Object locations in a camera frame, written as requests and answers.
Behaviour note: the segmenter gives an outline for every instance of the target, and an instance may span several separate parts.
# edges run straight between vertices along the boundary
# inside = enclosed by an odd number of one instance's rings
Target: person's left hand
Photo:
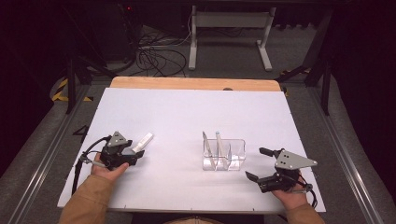
[[[95,161],[101,162],[100,152],[96,153]],[[128,162],[125,162],[123,165],[117,167],[117,169],[112,171],[108,170],[106,167],[92,165],[91,175],[99,175],[114,183],[126,171],[126,169],[128,169],[128,167],[129,167]]]

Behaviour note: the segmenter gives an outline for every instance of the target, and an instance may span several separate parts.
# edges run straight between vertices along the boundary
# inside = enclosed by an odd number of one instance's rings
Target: white tabletop
[[[245,171],[258,177],[275,172],[276,159],[259,147],[306,157],[284,93],[281,91],[193,91],[108,88],[78,153],[98,139],[119,131],[132,147],[147,133],[153,140],[136,166],[120,177],[108,205],[117,211],[275,214],[283,206],[271,192],[261,193]],[[244,139],[247,158],[240,171],[204,171],[203,138]],[[102,150],[104,143],[93,150]],[[83,164],[78,184],[90,173]],[[325,207],[310,168],[302,169],[313,184],[318,212]],[[71,169],[59,199],[70,199]]]

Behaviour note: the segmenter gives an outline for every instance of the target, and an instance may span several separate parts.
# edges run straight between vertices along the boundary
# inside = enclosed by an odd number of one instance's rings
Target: pen
[[[219,132],[216,132],[216,139],[218,140],[219,157],[221,157],[224,169],[228,170],[227,160],[225,159],[224,147]]]
[[[205,142],[205,146],[208,152],[208,156],[210,157],[210,164],[212,165],[213,170],[216,170],[216,164],[215,161],[213,161],[213,155],[212,155],[212,150],[210,150],[210,145],[209,145],[209,141],[207,141],[207,137],[205,132],[202,132],[202,136],[204,138],[204,142]]]

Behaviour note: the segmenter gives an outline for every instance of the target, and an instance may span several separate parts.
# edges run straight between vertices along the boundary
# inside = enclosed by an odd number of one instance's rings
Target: white marker
[[[219,157],[221,157],[221,162],[223,163],[224,169],[228,170],[227,160],[225,159],[224,147],[219,132],[216,132],[216,139],[218,140]]]
[[[146,136],[144,138],[142,138],[142,140],[140,140],[140,142],[137,143],[137,146],[132,148],[132,151],[134,151],[135,153],[141,151],[151,141],[153,136],[154,135],[152,133],[146,134]]]
[[[210,164],[212,165],[213,170],[216,170],[216,164],[215,161],[213,161],[213,155],[212,155],[212,150],[210,150],[210,145],[209,145],[209,141],[207,141],[207,137],[205,132],[202,132],[202,136],[204,138],[204,142],[205,142],[205,146],[208,152],[208,156],[210,158]]]

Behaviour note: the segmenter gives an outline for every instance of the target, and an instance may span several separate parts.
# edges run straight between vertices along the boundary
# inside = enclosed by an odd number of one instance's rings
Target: transparent container
[[[203,169],[205,171],[239,171],[245,161],[245,140],[222,139],[222,151],[216,139],[204,141]]]

